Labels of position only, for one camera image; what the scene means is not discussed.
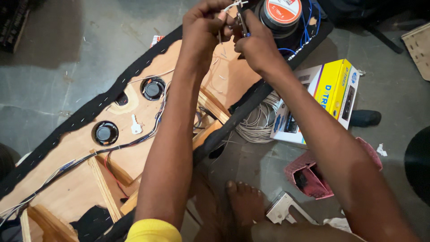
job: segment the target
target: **coiled white wire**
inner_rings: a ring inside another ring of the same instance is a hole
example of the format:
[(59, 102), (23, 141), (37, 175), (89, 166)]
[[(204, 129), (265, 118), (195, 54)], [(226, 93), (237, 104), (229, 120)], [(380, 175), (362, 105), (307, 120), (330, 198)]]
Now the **coiled white wire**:
[[(258, 108), (255, 110), (258, 111), (257, 118), (254, 121), (250, 121), (250, 117), (253, 112), (249, 114), (249, 116), (240, 122), (239, 125), (236, 126), (236, 132), (245, 140), (252, 143), (269, 143), (273, 141), (270, 138), (270, 133), (273, 128), (274, 119), (270, 121), (270, 113), (271, 110), (276, 114), (280, 105), (281, 98), (279, 95), (273, 91), (270, 93), (266, 99), (260, 104)], [(263, 110), (263, 105), (266, 106), (267, 114)], [(259, 126), (261, 117), (265, 117), (266, 124), (263, 126)]]

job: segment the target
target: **toe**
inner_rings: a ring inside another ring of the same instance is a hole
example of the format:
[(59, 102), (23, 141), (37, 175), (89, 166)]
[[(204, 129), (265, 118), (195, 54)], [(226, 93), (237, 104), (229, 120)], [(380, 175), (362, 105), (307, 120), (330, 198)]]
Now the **toe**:
[(227, 190), (228, 195), (233, 195), (237, 193), (236, 183), (232, 180), (227, 181), (227, 183), (225, 184), (225, 189)]
[(251, 186), (245, 183), (245, 192), (250, 193), (251, 192)]
[(245, 184), (243, 184), (243, 182), (238, 182), (237, 183), (237, 191), (238, 191), (238, 193), (245, 192)]

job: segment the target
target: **gray floor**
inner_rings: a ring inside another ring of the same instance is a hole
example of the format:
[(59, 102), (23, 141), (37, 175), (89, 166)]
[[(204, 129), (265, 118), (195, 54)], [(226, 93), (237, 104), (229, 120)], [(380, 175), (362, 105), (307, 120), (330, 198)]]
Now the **gray floor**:
[[(30, 14), (17, 53), (0, 53), (0, 143), (20, 156), (36, 148), (68, 113), (105, 92), (148, 50), (155, 34), (166, 35), (178, 27), (195, 2), (46, 1)], [(391, 25), (386, 29), (385, 34), (401, 44), (404, 31)], [(335, 29), (300, 68), (342, 58), (366, 71), (360, 78), (357, 108), (377, 110), (383, 117), (377, 127), (351, 131), (374, 148), (384, 143), (388, 156), (381, 157), (382, 172), (415, 231), (428, 241), (430, 208), (409, 186), (403, 156), (414, 134), (430, 124), (430, 83), (421, 78), (407, 52), (397, 55), (360, 30)], [(236, 136), (232, 140), (237, 143), (229, 143), (209, 167), (217, 190), (223, 191), (228, 179), (242, 180), (262, 189), (268, 199), (281, 190), (291, 193), (318, 221), (340, 216), (334, 197), (315, 201), (286, 181), (283, 168), (304, 150), (282, 142), (244, 144)]]

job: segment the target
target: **person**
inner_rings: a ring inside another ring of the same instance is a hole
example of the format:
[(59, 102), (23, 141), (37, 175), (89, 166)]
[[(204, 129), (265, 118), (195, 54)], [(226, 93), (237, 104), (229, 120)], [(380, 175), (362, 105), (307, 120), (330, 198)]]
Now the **person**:
[[(183, 17), (181, 51), (163, 121), (142, 173), (135, 223), (128, 233), (128, 242), (181, 241), (179, 230), (193, 177), (192, 130), (198, 93), (219, 42), (218, 33), (221, 33), (222, 41), (233, 36), (229, 26), (234, 24), (234, 19), (222, 11), (231, 3), (231, 0), (203, 0)], [(244, 55), (249, 66), (290, 108), (318, 167), (341, 204), (351, 230), (366, 241), (419, 241), (366, 151), (297, 80), (279, 53), (271, 31), (252, 11), (245, 11), (244, 16), (251, 35), (245, 38), (234, 35), (235, 51)], [(311, 240), (325, 241), (324, 233), (318, 232), (325, 226), (312, 227), (313, 230), (292, 228), (288, 230), (289, 234), (275, 238), (273, 231), (280, 227), (263, 222), (260, 191), (242, 182), (229, 181), (227, 193), (240, 240), (258, 241), (259, 235), (266, 234), (272, 241), (281, 238), (300, 241), (293, 234), (304, 231), (314, 235)]]

